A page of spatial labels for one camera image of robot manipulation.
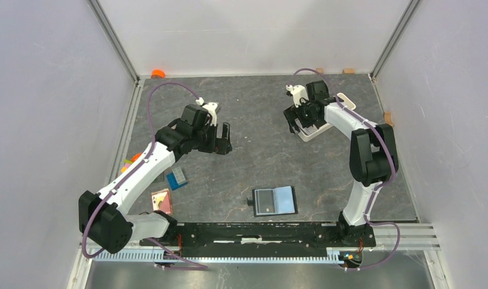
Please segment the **colourful toy brick stack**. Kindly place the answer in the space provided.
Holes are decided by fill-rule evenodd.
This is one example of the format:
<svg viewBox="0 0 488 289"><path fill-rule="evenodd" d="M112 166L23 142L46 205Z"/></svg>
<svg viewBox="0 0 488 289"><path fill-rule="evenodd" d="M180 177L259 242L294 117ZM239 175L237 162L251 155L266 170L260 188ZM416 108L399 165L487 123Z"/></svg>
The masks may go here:
<svg viewBox="0 0 488 289"><path fill-rule="evenodd" d="M125 159L123 161L123 167L120 169L120 173L124 173L132 164L133 161Z"/></svg>

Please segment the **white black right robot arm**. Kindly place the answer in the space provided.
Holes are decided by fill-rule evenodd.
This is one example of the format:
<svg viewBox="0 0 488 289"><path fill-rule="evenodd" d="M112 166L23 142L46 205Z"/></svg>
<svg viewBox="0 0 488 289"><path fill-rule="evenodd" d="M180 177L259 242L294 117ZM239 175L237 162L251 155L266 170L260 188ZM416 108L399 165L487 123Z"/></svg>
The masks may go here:
<svg viewBox="0 0 488 289"><path fill-rule="evenodd" d="M291 133L309 142L330 128L350 141L349 168L353 186L336 223L336 238L351 246L371 233L369 215L381 188L396 177L397 150L393 127L377 124L356 113L343 93L332 96L324 81L285 87L293 104L284 110Z"/></svg>

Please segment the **pink playing card box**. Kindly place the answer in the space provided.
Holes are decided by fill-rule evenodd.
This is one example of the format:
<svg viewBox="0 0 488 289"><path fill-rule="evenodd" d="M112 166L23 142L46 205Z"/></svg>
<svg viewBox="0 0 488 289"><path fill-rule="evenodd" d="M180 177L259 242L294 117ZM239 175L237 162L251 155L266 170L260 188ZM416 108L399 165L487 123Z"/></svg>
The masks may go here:
<svg viewBox="0 0 488 289"><path fill-rule="evenodd" d="M170 190L165 188L151 194L153 211L162 211L166 214L172 214L172 204Z"/></svg>

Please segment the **wooden curved block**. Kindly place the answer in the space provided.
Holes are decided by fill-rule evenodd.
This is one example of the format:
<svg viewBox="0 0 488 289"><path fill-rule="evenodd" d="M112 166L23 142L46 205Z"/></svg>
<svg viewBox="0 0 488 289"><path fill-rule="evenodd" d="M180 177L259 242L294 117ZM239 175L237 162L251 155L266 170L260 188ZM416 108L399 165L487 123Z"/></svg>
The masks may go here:
<svg viewBox="0 0 488 289"><path fill-rule="evenodd" d="M385 123L387 123L388 125L394 127L394 122L392 120L392 113L390 111L385 111L383 113L383 118L384 118L384 121Z"/></svg>

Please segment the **orange round cap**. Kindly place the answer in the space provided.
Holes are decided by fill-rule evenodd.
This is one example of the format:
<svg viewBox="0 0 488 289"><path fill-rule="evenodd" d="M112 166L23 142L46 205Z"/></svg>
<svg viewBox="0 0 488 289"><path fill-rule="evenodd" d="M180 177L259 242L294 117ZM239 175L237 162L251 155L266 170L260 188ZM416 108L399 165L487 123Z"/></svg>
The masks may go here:
<svg viewBox="0 0 488 289"><path fill-rule="evenodd" d="M152 79L155 79L155 78L165 78L165 72L162 71L162 70L160 70L160 69L154 69L153 71L151 71L150 77Z"/></svg>

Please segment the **black card holder wallet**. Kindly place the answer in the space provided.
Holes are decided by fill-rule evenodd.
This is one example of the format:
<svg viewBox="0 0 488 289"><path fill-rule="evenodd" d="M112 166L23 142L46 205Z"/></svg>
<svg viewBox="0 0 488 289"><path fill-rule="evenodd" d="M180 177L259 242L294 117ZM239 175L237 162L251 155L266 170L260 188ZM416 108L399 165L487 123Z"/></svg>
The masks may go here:
<svg viewBox="0 0 488 289"><path fill-rule="evenodd" d="M297 198L295 193L295 188L293 186L275 187L275 188L259 188L259 189L272 189L274 191L274 203L276 212L257 216L255 213L255 201L254 201L254 191L258 189L253 189L251 193L251 198L247 198L247 205L253 208L253 214L255 217L268 217L268 216L284 216L291 214L298 214Z"/></svg>

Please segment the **blue toy block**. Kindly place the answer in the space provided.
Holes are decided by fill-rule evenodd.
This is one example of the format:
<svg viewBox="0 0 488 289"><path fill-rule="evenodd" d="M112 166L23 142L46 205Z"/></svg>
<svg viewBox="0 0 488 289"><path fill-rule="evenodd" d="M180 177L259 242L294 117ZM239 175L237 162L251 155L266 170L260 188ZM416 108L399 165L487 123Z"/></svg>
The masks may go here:
<svg viewBox="0 0 488 289"><path fill-rule="evenodd" d="M166 174L165 178L168 182L170 189L173 191L188 184L184 172L180 167L172 169L171 172Z"/></svg>

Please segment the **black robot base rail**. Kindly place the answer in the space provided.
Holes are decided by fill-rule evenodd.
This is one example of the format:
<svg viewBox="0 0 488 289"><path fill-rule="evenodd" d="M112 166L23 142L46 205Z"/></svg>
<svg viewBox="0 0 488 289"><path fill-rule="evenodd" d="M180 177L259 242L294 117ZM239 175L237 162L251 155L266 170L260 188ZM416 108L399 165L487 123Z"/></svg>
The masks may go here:
<svg viewBox="0 0 488 289"><path fill-rule="evenodd" d="M369 225L344 231L338 223L179 223L158 241L182 257L322 257L327 248L375 247Z"/></svg>

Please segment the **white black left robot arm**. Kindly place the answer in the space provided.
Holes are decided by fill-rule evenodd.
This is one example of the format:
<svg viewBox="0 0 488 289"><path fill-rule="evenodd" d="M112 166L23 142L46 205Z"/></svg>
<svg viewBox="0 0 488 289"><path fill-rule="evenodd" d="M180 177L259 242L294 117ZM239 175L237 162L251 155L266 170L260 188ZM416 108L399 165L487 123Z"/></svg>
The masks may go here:
<svg viewBox="0 0 488 289"><path fill-rule="evenodd" d="M138 159L97 193L85 191L78 200L81 247L87 258L91 240L109 253L117 253L130 241L156 238L173 244L178 230L165 213L131 216L129 210L143 191L165 170L191 151L226 155L232 151L230 125L219 125L217 102L187 105L180 118L157 130Z"/></svg>

